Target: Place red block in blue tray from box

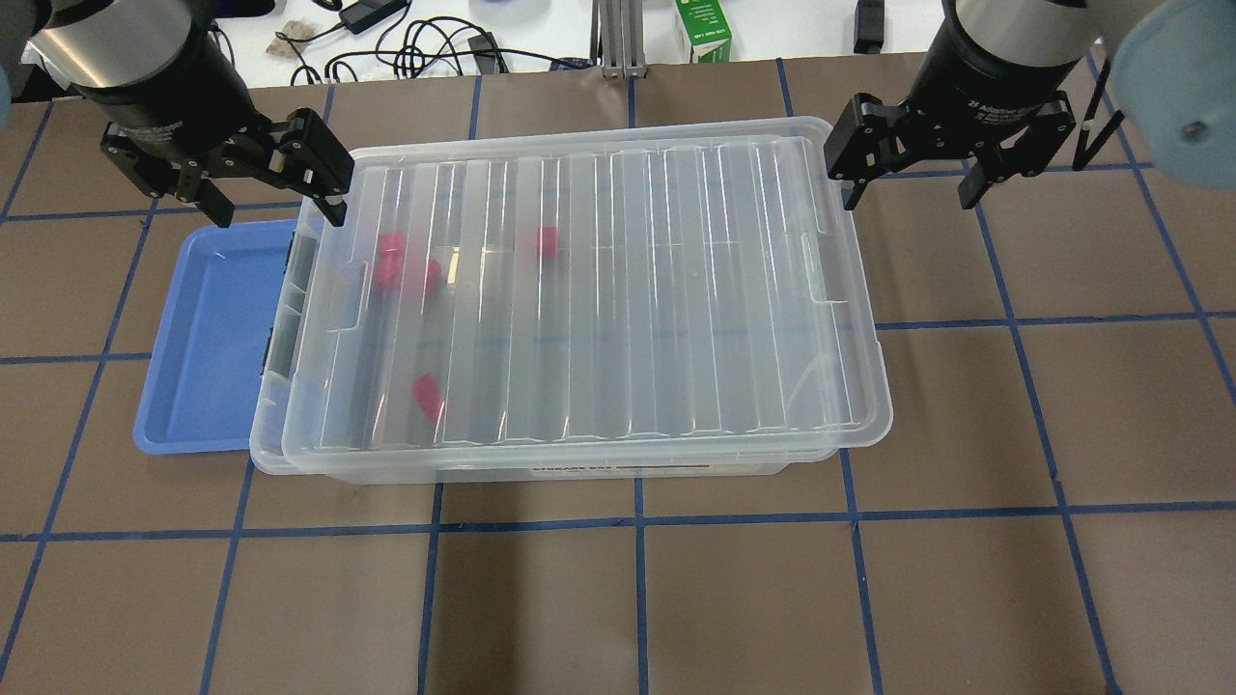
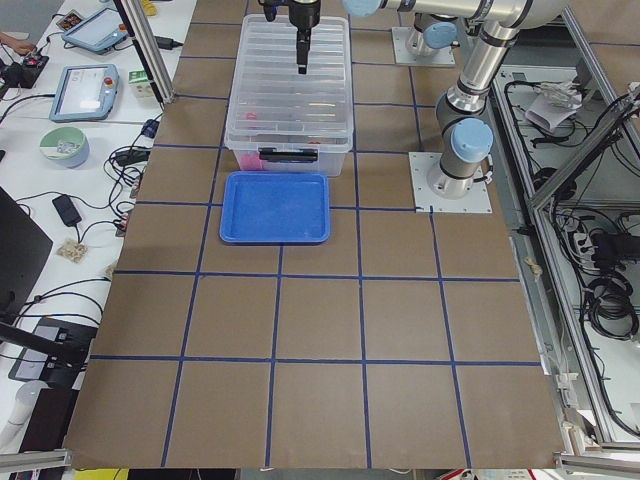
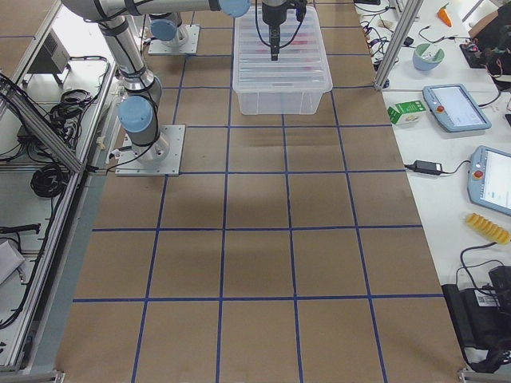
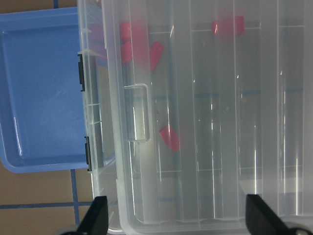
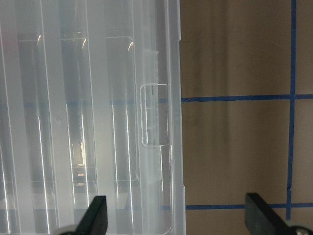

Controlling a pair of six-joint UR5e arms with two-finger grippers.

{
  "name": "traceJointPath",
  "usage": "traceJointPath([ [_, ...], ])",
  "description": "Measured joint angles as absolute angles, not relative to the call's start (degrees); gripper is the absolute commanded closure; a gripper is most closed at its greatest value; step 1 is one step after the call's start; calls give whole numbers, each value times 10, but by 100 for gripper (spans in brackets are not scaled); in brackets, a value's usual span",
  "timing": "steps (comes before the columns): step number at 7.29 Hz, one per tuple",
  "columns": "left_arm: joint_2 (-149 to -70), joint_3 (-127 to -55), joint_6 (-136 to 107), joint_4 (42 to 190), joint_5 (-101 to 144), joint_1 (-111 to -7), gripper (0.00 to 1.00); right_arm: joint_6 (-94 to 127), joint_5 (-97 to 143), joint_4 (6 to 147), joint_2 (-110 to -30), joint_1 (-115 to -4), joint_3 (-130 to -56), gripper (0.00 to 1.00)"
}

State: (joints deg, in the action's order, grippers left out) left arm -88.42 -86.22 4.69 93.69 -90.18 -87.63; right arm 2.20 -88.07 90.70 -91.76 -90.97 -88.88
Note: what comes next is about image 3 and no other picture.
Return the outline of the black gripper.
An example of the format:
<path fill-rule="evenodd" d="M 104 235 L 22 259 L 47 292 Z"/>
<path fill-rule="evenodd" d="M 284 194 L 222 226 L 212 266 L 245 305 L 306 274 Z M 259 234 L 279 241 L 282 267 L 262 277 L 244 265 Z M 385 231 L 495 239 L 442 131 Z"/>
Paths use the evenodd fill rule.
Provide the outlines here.
<path fill-rule="evenodd" d="M 280 51 L 280 26 L 287 19 L 286 0 L 263 0 L 263 21 L 269 26 L 271 60 L 278 61 Z"/>

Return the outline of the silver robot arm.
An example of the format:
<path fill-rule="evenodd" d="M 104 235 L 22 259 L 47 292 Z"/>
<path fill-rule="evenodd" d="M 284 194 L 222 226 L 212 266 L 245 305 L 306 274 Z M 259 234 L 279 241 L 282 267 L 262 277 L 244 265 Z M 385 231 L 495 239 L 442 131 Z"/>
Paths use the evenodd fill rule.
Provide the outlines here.
<path fill-rule="evenodd" d="M 171 148 L 158 122 L 162 85 L 148 68 L 129 30 L 127 16 L 156 15 L 173 22 L 169 14 L 221 11 L 233 18 L 245 15 L 252 1 L 64 1 L 62 4 L 87 22 L 96 23 L 117 63 L 127 92 L 117 110 L 131 140 L 135 160 L 151 164 L 163 160 Z"/>
<path fill-rule="evenodd" d="M 156 40 L 170 47 L 180 47 L 188 41 L 181 14 L 150 14 L 150 31 Z"/>

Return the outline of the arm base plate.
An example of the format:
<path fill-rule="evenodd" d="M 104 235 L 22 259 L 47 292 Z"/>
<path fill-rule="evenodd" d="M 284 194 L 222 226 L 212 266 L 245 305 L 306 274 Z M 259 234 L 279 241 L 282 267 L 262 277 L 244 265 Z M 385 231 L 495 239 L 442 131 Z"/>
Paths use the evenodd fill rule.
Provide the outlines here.
<path fill-rule="evenodd" d="M 172 23 L 153 22 L 150 27 L 153 39 L 149 46 L 152 56 L 195 55 L 200 35 L 199 25 L 175 26 Z"/>
<path fill-rule="evenodd" d="M 184 125 L 161 125 L 158 141 L 147 151 L 137 146 L 121 152 L 117 176 L 178 176 L 183 155 Z"/>

